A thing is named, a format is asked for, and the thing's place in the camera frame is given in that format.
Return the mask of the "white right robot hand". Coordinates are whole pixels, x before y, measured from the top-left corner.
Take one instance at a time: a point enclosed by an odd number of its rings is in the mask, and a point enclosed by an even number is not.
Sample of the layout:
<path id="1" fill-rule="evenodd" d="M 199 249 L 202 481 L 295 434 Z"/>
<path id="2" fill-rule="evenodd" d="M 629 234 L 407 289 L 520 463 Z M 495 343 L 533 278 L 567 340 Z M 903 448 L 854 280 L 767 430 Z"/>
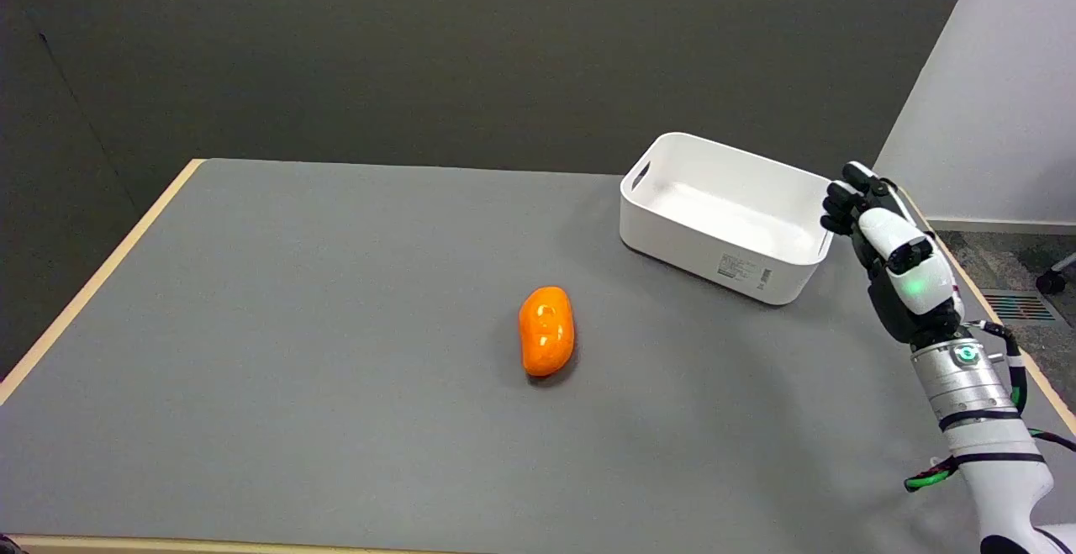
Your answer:
<path id="1" fill-rule="evenodd" d="M 888 335 L 912 350 L 968 335 L 952 266 L 890 180 L 850 161 L 827 186 L 822 207 L 822 227 L 851 241 Z"/>

